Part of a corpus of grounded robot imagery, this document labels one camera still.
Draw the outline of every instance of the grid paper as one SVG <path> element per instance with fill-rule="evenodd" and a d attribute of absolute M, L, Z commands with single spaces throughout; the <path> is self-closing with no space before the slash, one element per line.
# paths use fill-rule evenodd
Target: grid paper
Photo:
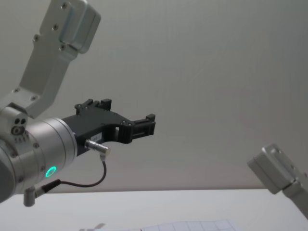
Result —
<path fill-rule="evenodd" d="M 240 231 L 229 220 L 218 221 L 184 221 L 169 224 L 150 226 L 139 229 L 123 230 L 123 231 Z"/>

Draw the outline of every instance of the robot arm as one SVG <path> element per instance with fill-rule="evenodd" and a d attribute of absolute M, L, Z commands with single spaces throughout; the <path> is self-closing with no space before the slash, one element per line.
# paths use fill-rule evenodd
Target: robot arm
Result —
<path fill-rule="evenodd" d="M 308 176 L 276 144 L 263 148 L 248 165 L 272 194 L 282 191 L 308 219 Z"/>
<path fill-rule="evenodd" d="M 86 0 L 51 0 L 20 85 L 0 100 L 0 203 L 25 192 L 24 203 L 32 206 L 34 194 L 46 192 L 34 185 L 78 155 L 99 151 L 105 166 L 110 149 L 102 143 L 153 135 L 155 115 L 130 121 L 110 111 L 111 100 L 88 100 L 75 106 L 76 115 L 27 125 L 53 103 L 69 63 L 89 49 L 100 19 Z"/>

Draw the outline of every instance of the green led light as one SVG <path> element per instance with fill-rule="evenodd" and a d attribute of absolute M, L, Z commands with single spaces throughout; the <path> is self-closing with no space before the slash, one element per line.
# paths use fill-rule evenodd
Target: green led light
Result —
<path fill-rule="evenodd" d="M 50 177 L 50 176 L 52 176 L 52 175 L 56 172 L 56 170 L 57 170 L 57 167 L 56 167 L 56 166 L 50 167 L 50 168 L 47 170 L 45 177 Z"/>

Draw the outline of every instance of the white table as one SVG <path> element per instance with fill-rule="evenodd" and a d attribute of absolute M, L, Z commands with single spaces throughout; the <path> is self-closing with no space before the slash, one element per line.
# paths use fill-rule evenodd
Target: white table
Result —
<path fill-rule="evenodd" d="M 127 230 L 224 218 L 243 231 L 308 231 L 308 221 L 293 203 L 267 190 L 48 194 L 31 208 L 16 195 L 0 204 L 2 231 L 78 231 L 100 223 Z"/>

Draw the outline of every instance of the robotic arm link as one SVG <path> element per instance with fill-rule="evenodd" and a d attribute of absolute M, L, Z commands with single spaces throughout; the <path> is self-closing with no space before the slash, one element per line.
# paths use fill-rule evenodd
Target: robotic arm link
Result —
<path fill-rule="evenodd" d="M 35 184 L 89 149 L 107 155 L 104 142 L 153 135 L 155 115 L 130 121 L 110 111 L 109 99 L 77 104 L 76 115 L 64 119 L 27 124 L 53 103 L 69 63 L 89 49 L 100 20 L 86 0 L 51 0 L 19 86 L 0 100 L 0 203 L 23 192 L 27 199 Z"/>

